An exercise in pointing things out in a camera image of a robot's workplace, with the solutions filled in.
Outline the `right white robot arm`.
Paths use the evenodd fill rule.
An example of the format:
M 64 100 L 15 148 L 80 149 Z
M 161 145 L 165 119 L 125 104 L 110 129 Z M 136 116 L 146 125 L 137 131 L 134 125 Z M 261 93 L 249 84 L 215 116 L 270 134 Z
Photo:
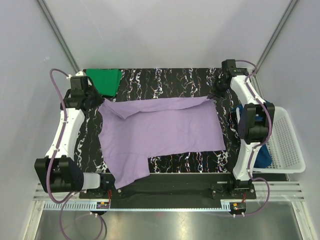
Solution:
M 228 195 L 235 199 L 252 191 L 253 168 L 259 150 L 272 134 L 275 113 L 275 106 L 265 101 L 251 84 L 250 78 L 257 68 L 249 73 L 247 69 L 237 67 L 237 62 L 235 59 L 221 62 L 221 75 L 214 79 L 209 96 L 222 98 L 225 92 L 232 90 L 242 105 L 242 110 L 236 109 L 240 150 L 226 187 Z

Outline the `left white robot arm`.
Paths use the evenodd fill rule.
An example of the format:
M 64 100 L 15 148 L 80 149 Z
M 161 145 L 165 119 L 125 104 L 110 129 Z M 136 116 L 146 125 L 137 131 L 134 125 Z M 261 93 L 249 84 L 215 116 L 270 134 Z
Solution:
M 60 117 L 53 142 L 43 158 L 36 159 L 34 169 L 46 193 L 68 193 L 90 190 L 97 198 L 108 193 L 99 173 L 85 173 L 74 161 L 79 130 L 91 109 L 103 98 L 85 72 L 67 75 L 70 89 L 60 95 Z

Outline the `purple t shirt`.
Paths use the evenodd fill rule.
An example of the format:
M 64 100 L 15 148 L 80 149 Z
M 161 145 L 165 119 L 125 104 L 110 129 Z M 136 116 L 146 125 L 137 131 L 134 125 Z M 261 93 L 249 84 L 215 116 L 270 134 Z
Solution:
M 102 156 L 116 189 L 149 176 L 149 158 L 226 148 L 216 105 L 206 96 L 106 100 L 98 112 Z

